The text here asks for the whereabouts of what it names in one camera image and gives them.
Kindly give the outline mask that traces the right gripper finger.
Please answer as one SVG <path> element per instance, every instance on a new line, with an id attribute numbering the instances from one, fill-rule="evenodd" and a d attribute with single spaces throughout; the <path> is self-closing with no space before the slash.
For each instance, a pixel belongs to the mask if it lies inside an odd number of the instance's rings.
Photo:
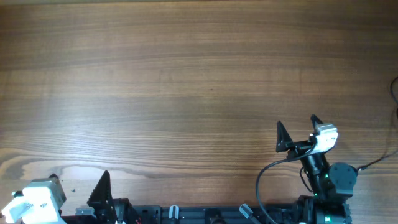
<path id="1" fill-rule="evenodd" d="M 315 114 L 311 115 L 310 120 L 314 129 L 316 129 L 318 125 L 323 124 L 323 121 Z"/>
<path id="2" fill-rule="evenodd" d="M 294 142 L 281 121 L 277 122 L 276 152 L 286 152 L 294 148 Z"/>

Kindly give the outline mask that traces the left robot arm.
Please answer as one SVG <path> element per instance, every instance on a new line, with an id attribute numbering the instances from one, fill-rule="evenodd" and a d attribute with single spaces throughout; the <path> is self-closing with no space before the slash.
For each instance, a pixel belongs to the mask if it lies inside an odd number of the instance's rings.
<path id="1" fill-rule="evenodd" d="M 93 189 L 88 208 L 79 208 L 75 215 L 61 216 L 65 223 L 139 223 L 139 215 L 126 198 L 113 199 L 110 174 L 106 170 Z"/>

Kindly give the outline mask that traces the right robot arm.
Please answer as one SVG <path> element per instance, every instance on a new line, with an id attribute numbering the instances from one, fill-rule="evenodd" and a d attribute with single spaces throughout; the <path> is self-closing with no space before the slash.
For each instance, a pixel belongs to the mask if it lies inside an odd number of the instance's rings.
<path id="1" fill-rule="evenodd" d="M 344 162 L 330 165 L 325 154 L 335 147 L 338 129 L 312 115 L 313 133 L 305 141 L 293 141 L 282 122 L 277 123 L 277 152 L 288 161 L 300 161 L 312 196 L 301 195 L 283 223 L 351 223 L 346 201 L 353 196 L 358 171 Z"/>

